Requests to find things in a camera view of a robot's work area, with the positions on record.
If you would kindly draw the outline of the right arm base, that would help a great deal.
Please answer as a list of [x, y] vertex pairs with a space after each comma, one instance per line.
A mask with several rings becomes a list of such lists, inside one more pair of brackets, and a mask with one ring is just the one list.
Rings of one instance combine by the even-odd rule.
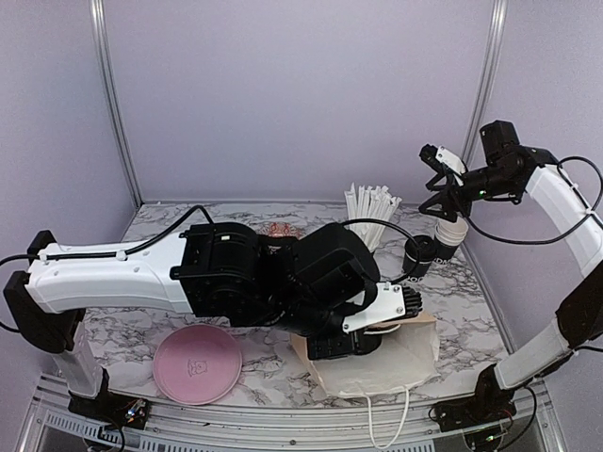
[[492, 364], [478, 376], [474, 393], [432, 405], [428, 416], [442, 432], [511, 419], [516, 415], [514, 390], [501, 389]]

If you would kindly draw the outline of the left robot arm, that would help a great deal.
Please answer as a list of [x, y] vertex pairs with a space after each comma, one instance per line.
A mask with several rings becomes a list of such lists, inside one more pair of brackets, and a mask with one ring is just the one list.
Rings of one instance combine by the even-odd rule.
[[372, 253], [352, 231], [330, 223], [301, 238], [270, 238], [235, 222], [194, 225], [145, 242], [62, 246], [40, 232], [3, 296], [16, 327], [53, 356], [84, 406], [100, 419], [120, 405], [84, 336], [89, 308], [150, 308], [234, 328], [335, 335], [370, 305], [381, 278]]

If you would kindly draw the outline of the brown paper bag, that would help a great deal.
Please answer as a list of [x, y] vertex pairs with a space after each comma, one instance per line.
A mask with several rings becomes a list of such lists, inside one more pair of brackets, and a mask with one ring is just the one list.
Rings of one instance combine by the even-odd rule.
[[[377, 337], [378, 348], [364, 356], [310, 361], [306, 339], [292, 334], [291, 346], [327, 396], [364, 398], [367, 401], [368, 435], [378, 450], [389, 448], [401, 434], [409, 413], [410, 390], [437, 375], [440, 342], [436, 318], [425, 312], [411, 319], [386, 322]], [[371, 398], [404, 395], [404, 408], [398, 429], [388, 444], [376, 443], [373, 432]]]

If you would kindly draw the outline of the black coffee cup lid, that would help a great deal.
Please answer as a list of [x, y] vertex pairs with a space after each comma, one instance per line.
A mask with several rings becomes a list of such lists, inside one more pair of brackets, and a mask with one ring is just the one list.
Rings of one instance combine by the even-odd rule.
[[404, 245], [405, 257], [421, 263], [432, 261], [437, 253], [437, 245], [432, 237], [424, 234], [414, 235]]

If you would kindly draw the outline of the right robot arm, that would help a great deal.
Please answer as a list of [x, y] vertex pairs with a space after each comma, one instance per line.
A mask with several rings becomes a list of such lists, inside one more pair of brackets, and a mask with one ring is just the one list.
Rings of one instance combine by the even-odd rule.
[[521, 144], [514, 125], [493, 121], [480, 129], [485, 166], [469, 170], [444, 147], [427, 144], [421, 161], [435, 173], [426, 184], [432, 196], [420, 213], [448, 222], [470, 219], [473, 202], [521, 203], [529, 196], [545, 212], [558, 234], [540, 245], [565, 241], [582, 276], [561, 302], [554, 318], [535, 337], [499, 363], [481, 372], [478, 392], [466, 405], [477, 422], [503, 406], [503, 394], [523, 385], [602, 334], [602, 219], [550, 151]]

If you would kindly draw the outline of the black paper coffee cup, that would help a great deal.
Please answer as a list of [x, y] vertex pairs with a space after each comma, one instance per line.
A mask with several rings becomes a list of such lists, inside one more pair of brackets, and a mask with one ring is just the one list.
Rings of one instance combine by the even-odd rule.
[[433, 259], [424, 260], [423, 258], [417, 261], [412, 256], [406, 254], [402, 263], [402, 271], [405, 280], [409, 283], [420, 282], [432, 266], [432, 262]]

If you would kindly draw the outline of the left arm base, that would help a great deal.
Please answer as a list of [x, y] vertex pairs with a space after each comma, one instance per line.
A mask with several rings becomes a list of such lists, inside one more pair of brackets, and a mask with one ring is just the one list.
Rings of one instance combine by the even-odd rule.
[[98, 421], [143, 430], [146, 426], [150, 402], [145, 398], [121, 395], [108, 389], [109, 375], [103, 371], [99, 393], [93, 397], [76, 395], [69, 391], [69, 411]]

